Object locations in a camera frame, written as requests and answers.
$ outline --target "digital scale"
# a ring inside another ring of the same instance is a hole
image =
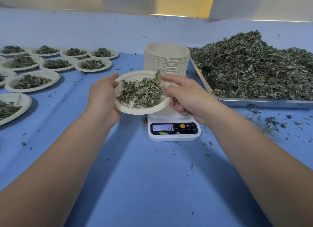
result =
[[[172,107],[148,115],[148,135],[153,141],[194,141],[201,128],[192,116],[183,116]]]

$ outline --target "forearm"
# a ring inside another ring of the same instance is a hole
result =
[[[226,106],[207,125],[274,226],[313,223],[313,171]]]
[[[77,118],[0,193],[0,226],[62,226],[111,127]]]

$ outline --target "person's left arm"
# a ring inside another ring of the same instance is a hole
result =
[[[112,74],[94,83],[86,111],[28,169],[0,192],[0,226],[63,226],[112,126]]]

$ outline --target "person's left hand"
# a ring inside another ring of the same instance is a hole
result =
[[[114,108],[116,101],[114,89],[118,85],[115,79],[118,77],[119,73],[114,73],[91,85],[85,111],[95,119],[108,122],[111,127],[119,121],[119,111]]]

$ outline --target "metal tray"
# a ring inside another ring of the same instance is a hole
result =
[[[203,85],[209,93],[212,93],[210,85],[199,71],[196,63],[190,57],[190,62],[200,77]],[[313,101],[295,101],[295,100],[267,100],[267,99],[245,99],[245,98],[216,98],[228,107],[242,108],[271,108],[271,109],[298,109],[310,110],[313,109]]]

